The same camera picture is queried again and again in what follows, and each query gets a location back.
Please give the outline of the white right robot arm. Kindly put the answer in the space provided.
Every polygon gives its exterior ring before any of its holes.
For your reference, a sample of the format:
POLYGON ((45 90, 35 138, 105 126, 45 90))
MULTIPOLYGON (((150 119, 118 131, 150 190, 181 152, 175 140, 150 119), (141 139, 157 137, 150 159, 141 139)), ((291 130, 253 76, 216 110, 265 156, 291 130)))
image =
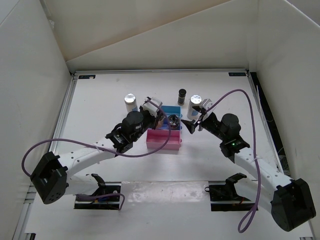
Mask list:
POLYGON ((226 113, 218 120, 214 113, 206 114, 199 106, 195 110, 200 112, 198 120, 182 120, 189 132, 193 134, 196 128, 200 128, 219 138, 223 155, 260 180, 255 184, 240 173, 227 178, 224 188, 227 198, 236 200, 241 196, 249 199, 259 193, 259 207, 267 210, 286 232, 316 216, 308 183, 301 178, 292 179, 255 156, 254 150, 240 136, 241 126, 236 115, 226 113))

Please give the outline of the dark blue tray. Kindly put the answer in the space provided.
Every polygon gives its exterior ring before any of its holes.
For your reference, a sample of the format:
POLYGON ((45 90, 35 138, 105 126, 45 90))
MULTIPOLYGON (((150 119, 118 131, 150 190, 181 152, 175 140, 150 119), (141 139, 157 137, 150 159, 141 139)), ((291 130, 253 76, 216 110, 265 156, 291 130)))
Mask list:
POLYGON ((178 115, 172 114, 169 115, 167 118, 164 118, 157 127, 161 130, 168 130, 171 128, 171 130, 180 130, 180 117, 178 115))

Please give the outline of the dark table label left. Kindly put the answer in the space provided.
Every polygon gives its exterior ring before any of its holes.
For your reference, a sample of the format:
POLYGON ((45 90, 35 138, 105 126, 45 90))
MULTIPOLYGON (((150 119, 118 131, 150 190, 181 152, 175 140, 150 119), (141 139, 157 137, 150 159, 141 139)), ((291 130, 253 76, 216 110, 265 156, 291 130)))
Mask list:
POLYGON ((96 75, 95 74, 90 74, 90 75, 79 75, 78 79, 79 80, 90 80, 90 79, 95 79, 96 75))

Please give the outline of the silver-lid salt bottle left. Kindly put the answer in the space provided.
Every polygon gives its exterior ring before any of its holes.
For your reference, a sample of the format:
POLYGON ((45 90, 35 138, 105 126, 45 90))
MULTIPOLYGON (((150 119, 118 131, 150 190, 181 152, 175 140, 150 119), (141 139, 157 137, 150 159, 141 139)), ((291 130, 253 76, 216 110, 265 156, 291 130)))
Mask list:
POLYGON ((125 103, 125 107, 126 107, 126 110, 128 113, 138 111, 137 100, 136 100, 136 96, 134 94, 128 93, 124 97, 124 103, 125 103))

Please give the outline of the pink tray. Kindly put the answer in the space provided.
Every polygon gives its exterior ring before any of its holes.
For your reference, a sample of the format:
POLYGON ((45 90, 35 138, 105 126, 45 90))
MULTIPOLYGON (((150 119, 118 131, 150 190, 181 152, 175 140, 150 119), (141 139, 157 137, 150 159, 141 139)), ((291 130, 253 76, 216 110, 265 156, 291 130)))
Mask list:
MULTIPOLYGON (((145 141, 146 147, 152 150, 160 148, 168 139, 168 134, 168 129, 148 129, 145 141)), ((181 143, 181 131, 171 130, 170 138, 167 144, 162 148, 162 150, 178 151, 181 147, 181 143)))

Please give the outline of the small black-cap spice bottle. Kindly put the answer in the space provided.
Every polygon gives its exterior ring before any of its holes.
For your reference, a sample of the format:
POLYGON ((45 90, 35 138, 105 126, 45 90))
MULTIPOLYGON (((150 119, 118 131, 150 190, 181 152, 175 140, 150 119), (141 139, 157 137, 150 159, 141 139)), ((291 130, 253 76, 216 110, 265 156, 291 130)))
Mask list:
POLYGON ((183 106, 185 104, 186 94, 187 94, 187 91, 184 88, 181 88, 178 91, 178 99, 177 99, 178 105, 183 106))

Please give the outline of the dark table label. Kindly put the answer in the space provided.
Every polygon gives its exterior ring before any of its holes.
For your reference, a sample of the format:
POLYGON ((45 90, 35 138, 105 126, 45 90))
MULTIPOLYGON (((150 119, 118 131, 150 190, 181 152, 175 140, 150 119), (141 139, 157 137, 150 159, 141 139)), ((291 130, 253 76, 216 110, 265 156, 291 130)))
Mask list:
POLYGON ((246 77, 247 76, 245 72, 229 72, 228 75, 230 77, 246 77))
POLYGON ((90 80, 90 79, 95 79, 96 75, 95 74, 90 74, 90 75, 79 75, 78 79, 79 80, 90 80))

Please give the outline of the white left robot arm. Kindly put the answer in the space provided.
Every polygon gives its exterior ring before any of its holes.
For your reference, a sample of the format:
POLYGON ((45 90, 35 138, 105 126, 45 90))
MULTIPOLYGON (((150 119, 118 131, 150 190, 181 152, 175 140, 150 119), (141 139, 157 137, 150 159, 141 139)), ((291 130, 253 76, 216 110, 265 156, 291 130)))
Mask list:
POLYGON ((122 122, 94 144, 73 140, 82 148, 62 155, 45 153, 29 174, 36 192, 45 205, 52 204, 64 195, 76 195, 80 199, 100 200, 105 197, 102 178, 90 173, 77 174, 101 161, 116 157, 129 157, 127 151, 148 130, 155 129, 166 117, 164 111, 149 102, 139 111, 129 112, 122 122))

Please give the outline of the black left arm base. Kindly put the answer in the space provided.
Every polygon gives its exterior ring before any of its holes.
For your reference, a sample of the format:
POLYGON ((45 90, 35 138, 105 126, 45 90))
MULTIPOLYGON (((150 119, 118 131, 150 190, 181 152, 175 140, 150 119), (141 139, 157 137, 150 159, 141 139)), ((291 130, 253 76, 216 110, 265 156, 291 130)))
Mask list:
POLYGON ((121 193, 122 183, 107 182, 96 173, 75 176, 75 210, 121 210, 125 197, 121 193))

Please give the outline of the dark table label right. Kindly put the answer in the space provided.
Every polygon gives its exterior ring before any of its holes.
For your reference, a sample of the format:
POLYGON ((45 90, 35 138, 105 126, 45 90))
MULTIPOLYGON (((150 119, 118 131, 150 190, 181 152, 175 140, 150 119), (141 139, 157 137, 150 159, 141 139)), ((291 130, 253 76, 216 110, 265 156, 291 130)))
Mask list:
POLYGON ((247 76, 245 72, 229 72, 228 75, 230 77, 246 77, 247 76))

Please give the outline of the light blue tray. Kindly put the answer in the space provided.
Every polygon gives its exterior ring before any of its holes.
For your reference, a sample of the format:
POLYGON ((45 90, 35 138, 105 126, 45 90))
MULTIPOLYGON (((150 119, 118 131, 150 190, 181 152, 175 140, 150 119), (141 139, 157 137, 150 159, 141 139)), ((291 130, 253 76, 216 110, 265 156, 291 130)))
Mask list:
POLYGON ((172 106, 172 105, 162 105, 161 109, 165 112, 165 114, 169 117, 170 115, 177 115, 179 118, 182 117, 181 107, 172 106))

